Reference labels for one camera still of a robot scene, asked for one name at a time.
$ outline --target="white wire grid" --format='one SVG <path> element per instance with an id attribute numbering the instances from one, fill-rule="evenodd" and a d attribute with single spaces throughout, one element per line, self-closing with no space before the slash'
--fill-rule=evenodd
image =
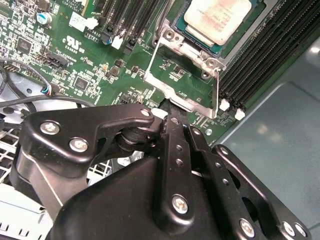
<path id="1" fill-rule="evenodd" d="M 41 206 L 13 187 L 3 182 L 11 170 L 19 137 L 16 130 L 0 132 L 0 236 L 17 240 L 45 240 L 52 221 Z M 112 173 L 111 161 L 90 167 L 87 173 L 88 185 L 100 181 Z"/>

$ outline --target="black metal clamp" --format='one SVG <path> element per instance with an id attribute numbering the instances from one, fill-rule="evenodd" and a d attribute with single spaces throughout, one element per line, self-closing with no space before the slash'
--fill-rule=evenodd
<path id="1" fill-rule="evenodd" d="M 166 107 L 164 120 L 140 104 L 26 118 L 10 180 L 22 192 L 31 185 L 34 193 L 26 194 L 36 196 L 56 219 L 51 239 L 104 239 L 106 228 L 121 224 L 137 239 L 311 239 L 306 226 L 229 149 L 217 145 L 211 151 L 184 111 Z M 87 187 L 92 164 L 137 150 L 145 152 L 143 159 Z M 115 196 L 121 203 L 114 204 Z M 123 199 L 135 204 L 124 207 Z M 95 218 L 100 208 L 101 220 L 88 224 L 84 219 Z M 78 226 L 74 237 L 70 223 Z M 132 227 L 137 223 L 143 224 L 139 231 Z M 123 239 L 122 234 L 108 237 Z"/>

